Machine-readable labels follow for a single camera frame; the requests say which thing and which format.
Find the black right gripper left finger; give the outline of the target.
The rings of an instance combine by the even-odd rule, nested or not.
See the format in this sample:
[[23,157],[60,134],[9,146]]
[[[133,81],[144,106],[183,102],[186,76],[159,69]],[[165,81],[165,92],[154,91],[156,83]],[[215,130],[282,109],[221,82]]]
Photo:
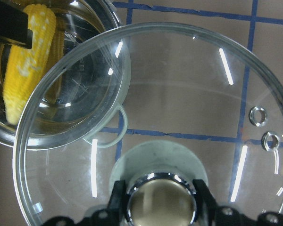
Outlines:
[[108,202],[108,209],[111,210],[118,219],[122,219],[126,216],[129,197],[130,195],[127,193],[125,180],[115,181]]

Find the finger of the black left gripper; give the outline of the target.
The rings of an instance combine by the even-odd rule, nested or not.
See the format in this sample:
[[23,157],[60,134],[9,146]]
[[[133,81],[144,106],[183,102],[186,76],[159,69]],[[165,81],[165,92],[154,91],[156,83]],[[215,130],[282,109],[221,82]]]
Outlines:
[[0,43],[31,49],[32,42],[28,14],[0,0]]

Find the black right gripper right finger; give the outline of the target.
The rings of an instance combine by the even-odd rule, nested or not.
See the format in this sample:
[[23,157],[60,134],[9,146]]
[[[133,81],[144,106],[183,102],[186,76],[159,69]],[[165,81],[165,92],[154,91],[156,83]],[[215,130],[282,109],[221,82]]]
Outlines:
[[217,208],[217,202],[208,186],[202,179],[194,179],[192,183],[196,191],[197,216],[213,217]]

